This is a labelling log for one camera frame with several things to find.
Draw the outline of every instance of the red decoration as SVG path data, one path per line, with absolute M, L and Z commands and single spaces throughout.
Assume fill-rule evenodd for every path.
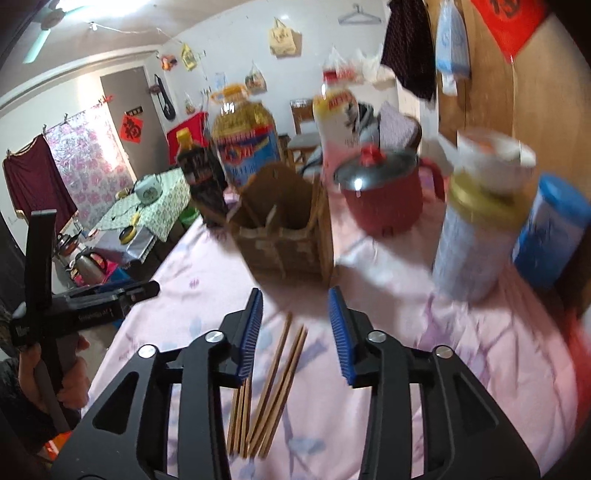
M 121 140 L 127 140 L 128 142 L 140 143 L 142 139 L 142 127 L 144 121 L 137 117 L 124 115 L 123 125 L 119 131 Z
M 548 15 L 543 0 L 472 0 L 509 62 Z

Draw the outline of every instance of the kettle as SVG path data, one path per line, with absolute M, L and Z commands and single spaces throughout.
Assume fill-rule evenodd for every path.
M 76 255 L 74 266 L 87 285 L 100 285 L 106 280 L 107 260 L 93 250 L 84 250 Z

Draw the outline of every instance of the human hand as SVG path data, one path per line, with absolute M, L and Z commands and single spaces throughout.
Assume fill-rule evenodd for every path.
M 78 338 L 76 353 L 86 350 L 90 346 L 88 340 L 82 335 Z M 18 367 L 18 382 L 24 395 L 39 410 L 47 413 L 47 406 L 41 398 L 41 393 L 35 382 L 33 370 L 41 360 L 41 346 L 37 343 L 24 352 L 21 352 Z M 66 408 L 79 410 L 88 403 L 88 389 L 90 380 L 86 375 L 86 361 L 78 357 L 74 366 L 64 375 L 61 382 L 63 388 L 57 393 L 57 399 Z

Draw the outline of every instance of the white wall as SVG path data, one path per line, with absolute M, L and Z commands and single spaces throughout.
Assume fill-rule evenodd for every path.
M 254 61 L 267 81 L 268 92 L 252 97 L 261 100 L 271 111 L 280 134 L 295 133 L 290 100 L 311 98 L 320 91 L 322 65 L 332 45 L 343 57 L 352 56 L 357 48 L 365 54 L 375 55 L 384 39 L 386 22 L 382 0 L 361 0 L 361 7 L 381 17 L 380 25 L 341 26 L 338 18 L 352 11 L 351 3 L 343 0 L 256 0 L 240 5 L 209 18 L 176 38 L 186 42 L 195 54 L 206 52 L 202 65 L 187 72 L 179 63 L 170 72 L 160 72 L 171 88 L 171 97 L 177 108 L 178 121 L 187 118 L 184 112 L 184 94 L 187 92 L 194 105 L 202 101 L 201 91 L 214 88 L 216 72 L 225 72 L 228 83 L 244 82 Z M 274 17 L 303 35 L 301 57 L 278 60 L 271 55 L 268 30 Z M 174 54 L 180 61 L 181 45 L 169 41 L 160 52 Z M 395 87 L 378 91 L 371 85 L 354 87 L 359 100 L 369 100 L 379 106 L 389 99 L 398 105 Z M 210 103 L 209 111 L 217 115 L 219 108 Z
M 7 150 L 17 152 L 26 146 L 33 138 L 41 134 L 43 124 L 48 128 L 57 125 L 64 119 L 64 114 L 75 115 L 98 103 L 104 95 L 100 82 L 101 75 L 118 72 L 144 64 L 144 57 L 134 61 L 127 61 L 85 73 L 81 76 L 64 77 L 60 81 L 51 83 L 47 88 L 39 88 L 32 98 L 24 99 L 9 105 L 0 111 L 0 152 L 2 158 Z M 27 223 L 17 219 L 10 199 L 4 170 L 0 175 L 0 212 L 10 231 L 22 251 L 27 244 Z M 53 291 L 61 293 L 64 286 L 53 272 Z

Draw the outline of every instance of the ceiling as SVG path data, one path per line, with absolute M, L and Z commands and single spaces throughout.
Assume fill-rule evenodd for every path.
M 87 8 L 72 13 L 52 28 L 37 59 L 31 64 L 23 64 L 22 61 L 41 27 L 36 22 L 26 27 L 0 70 L 0 97 L 40 74 L 75 60 L 124 48 L 163 44 L 168 37 L 159 33 L 157 28 L 175 36 L 212 15 L 246 1 L 61 0 L 58 7 L 65 11 L 80 6 Z M 100 27 L 93 31 L 89 22 L 140 33 L 124 34 Z

